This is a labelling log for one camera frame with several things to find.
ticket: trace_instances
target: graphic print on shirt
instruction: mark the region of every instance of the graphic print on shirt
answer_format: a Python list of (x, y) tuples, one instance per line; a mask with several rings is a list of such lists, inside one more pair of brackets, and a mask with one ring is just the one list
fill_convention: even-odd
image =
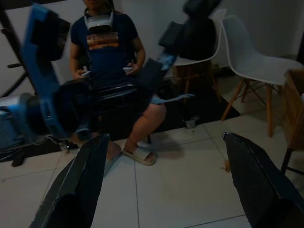
[(118, 32), (99, 33), (86, 36), (89, 50), (103, 49), (105, 47), (119, 47)]

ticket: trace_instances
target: vr headset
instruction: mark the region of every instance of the vr headset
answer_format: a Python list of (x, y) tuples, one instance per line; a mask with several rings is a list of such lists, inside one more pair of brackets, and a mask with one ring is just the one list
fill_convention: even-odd
[(100, 16), (89, 16), (89, 10), (86, 8), (85, 10), (85, 25), (87, 29), (91, 33), (105, 33), (112, 31), (113, 21), (114, 21), (114, 8), (112, 8), (112, 12), (110, 15), (100, 15)]

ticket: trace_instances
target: black bag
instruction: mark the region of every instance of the black bag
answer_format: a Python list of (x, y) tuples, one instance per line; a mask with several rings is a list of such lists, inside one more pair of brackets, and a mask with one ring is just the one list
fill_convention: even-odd
[(215, 52), (216, 30), (213, 20), (208, 19), (203, 29), (198, 29), (191, 35), (180, 53), (181, 58), (204, 60), (213, 56)]

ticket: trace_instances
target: foot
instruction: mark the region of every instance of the foot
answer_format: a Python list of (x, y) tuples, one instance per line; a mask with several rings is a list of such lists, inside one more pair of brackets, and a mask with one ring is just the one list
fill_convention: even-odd
[(122, 148), (114, 142), (109, 142), (108, 152), (106, 158), (112, 160), (114, 157), (119, 155), (122, 152)]
[[(136, 151), (137, 148), (138, 148), (137, 145), (136, 145), (136, 147), (134, 147), (134, 146), (133, 147), (127, 147), (127, 146), (125, 146), (123, 150), (126, 151), (126, 152), (128, 152), (128, 153), (130, 153), (130, 154), (133, 154)], [(154, 160), (154, 157), (155, 157), (155, 155), (151, 152), (148, 155), (148, 157), (146, 157), (145, 162), (152, 162)]]

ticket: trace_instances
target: man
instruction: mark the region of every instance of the man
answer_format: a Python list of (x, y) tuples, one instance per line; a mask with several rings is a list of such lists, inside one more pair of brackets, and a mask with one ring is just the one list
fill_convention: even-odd
[[(107, 0), (84, 0), (88, 13), (86, 17), (110, 15), (112, 7)], [(145, 62), (145, 50), (138, 36), (135, 25), (125, 14), (115, 12), (113, 31), (92, 34), (88, 31), (85, 18), (76, 21), (71, 28), (71, 60), (70, 68), (74, 79), (81, 78), (84, 73), (80, 69), (78, 58), (81, 48), (85, 48), (90, 55), (91, 74), (98, 76), (98, 72), (122, 71), (126, 66), (133, 70), (124, 77), (136, 75)], [(100, 76), (103, 86), (115, 84), (117, 78)], [(140, 148), (137, 143), (152, 133), (164, 120), (166, 108), (164, 105), (150, 104), (133, 126), (129, 138), (123, 149), (123, 154), (144, 164), (153, 165), (155, 154)], [(121, 153), (121, 148), (110, 142), (107, 152), (105, 173)]]

